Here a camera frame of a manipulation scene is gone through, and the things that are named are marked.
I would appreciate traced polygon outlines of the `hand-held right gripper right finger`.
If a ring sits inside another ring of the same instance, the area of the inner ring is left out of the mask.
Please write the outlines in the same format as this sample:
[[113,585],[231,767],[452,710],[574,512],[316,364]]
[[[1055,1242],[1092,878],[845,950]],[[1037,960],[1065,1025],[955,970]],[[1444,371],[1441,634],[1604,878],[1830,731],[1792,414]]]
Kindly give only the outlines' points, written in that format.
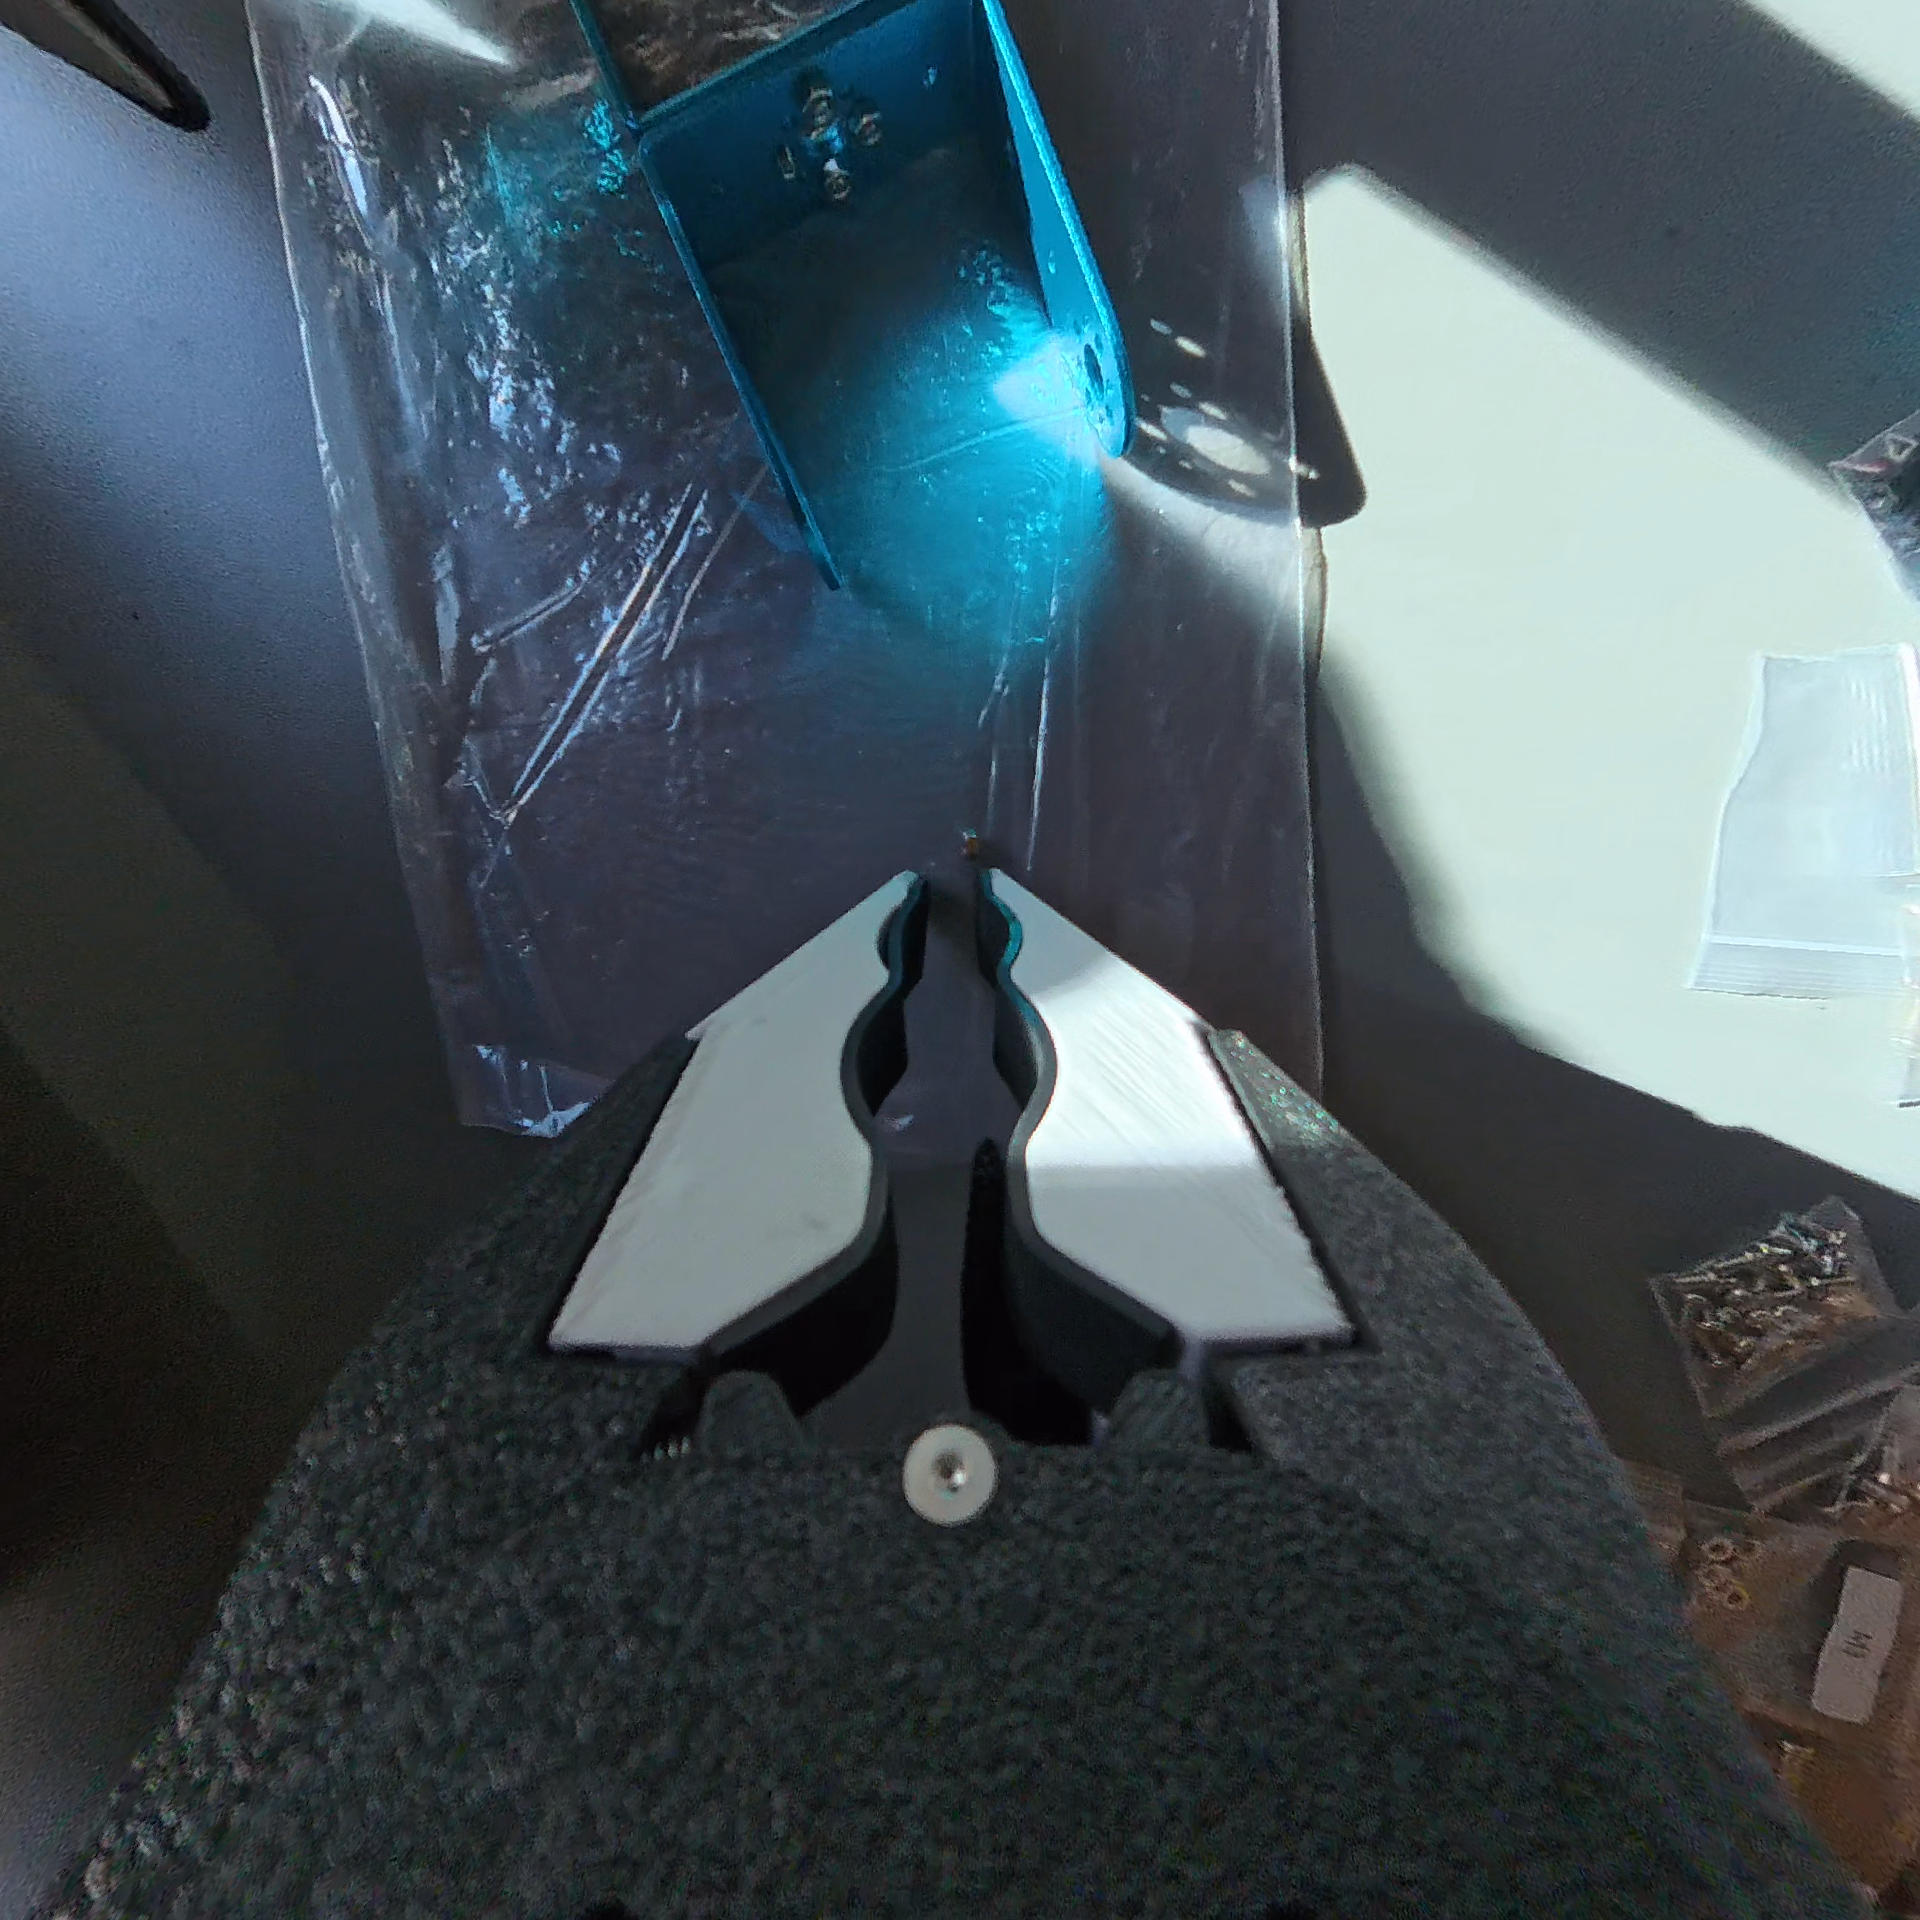
[[1350,1347],[1206,1023],[1009,874],[984,874],[1017,1216],[1039,1256],[1187,1353]]

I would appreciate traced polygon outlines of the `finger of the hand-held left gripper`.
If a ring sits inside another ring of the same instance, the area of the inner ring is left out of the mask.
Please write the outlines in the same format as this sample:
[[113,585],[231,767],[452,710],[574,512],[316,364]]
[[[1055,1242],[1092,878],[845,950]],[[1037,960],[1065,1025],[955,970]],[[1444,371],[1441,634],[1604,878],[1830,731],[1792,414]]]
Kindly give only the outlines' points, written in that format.
[[167,128],[208,128],[208,106],[201,92],[121,7],[111,2],[1,2],[1,26]]

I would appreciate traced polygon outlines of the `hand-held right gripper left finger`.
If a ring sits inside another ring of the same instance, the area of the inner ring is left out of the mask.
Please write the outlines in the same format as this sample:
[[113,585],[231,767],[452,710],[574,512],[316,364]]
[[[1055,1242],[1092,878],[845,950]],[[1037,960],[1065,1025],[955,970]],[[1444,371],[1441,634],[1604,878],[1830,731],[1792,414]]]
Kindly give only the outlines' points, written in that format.
[[919,982],[902,872],[695,1025],[547,1348],[719,1359],[852,1280],[887,1228],[878,1115]]

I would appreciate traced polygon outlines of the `blue metal bracket assembly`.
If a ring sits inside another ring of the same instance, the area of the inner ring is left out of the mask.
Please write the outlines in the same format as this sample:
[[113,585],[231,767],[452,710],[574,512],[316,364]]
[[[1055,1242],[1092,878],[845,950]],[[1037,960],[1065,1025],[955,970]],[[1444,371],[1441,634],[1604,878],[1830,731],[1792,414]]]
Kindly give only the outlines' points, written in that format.
[[830,588],[960,564],[1136,432],[1119,323],[993,2],[571,6]]

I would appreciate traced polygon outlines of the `clear plastic bag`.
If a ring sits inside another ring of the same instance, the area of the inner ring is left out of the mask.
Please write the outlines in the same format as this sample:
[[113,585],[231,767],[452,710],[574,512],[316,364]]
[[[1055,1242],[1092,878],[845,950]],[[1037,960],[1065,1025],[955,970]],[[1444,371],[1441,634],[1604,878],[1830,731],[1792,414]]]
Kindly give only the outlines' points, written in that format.
[[895,872],[1005,868],[1323,1073],[1280,6],[1000,6],[1136,432],[814,568],[571,6],[246,6],[469,1122],[553,1135]]

